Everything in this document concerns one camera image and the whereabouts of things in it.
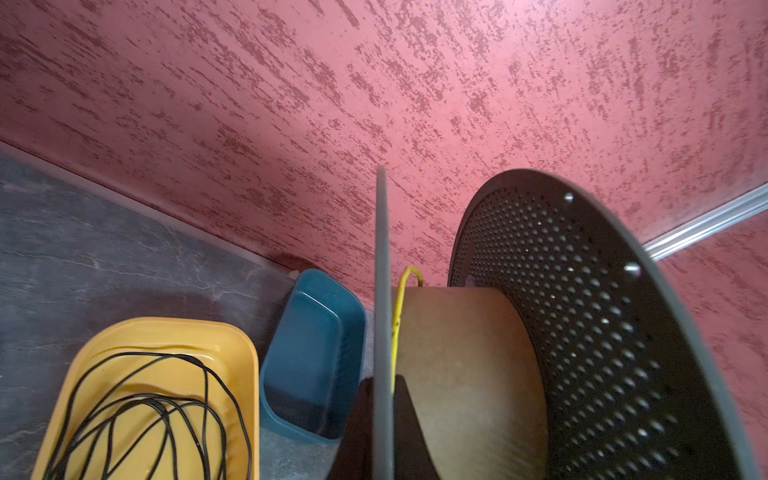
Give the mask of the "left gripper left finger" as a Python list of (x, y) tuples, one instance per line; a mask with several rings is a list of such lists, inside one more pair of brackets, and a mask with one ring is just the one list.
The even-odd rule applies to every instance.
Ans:
[(372, 472), (372, 379), (360, 383), (327, 480), (370, 480)]

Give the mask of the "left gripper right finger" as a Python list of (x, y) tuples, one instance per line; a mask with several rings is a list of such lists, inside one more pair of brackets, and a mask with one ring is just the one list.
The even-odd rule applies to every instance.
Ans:
[(439, 480), (405, 378), (395, 376), (394, 469), (397, 480)]

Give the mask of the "black cable spool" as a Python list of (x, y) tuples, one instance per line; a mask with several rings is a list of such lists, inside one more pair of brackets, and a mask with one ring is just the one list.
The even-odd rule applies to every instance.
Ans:
[(377, 173), (371, 479), (396, 479), (402, 375), (442, 479), (756, 479), (725, 383), (627, 228), (530, 169), (487, 181), (444, 287), (396, 306)]

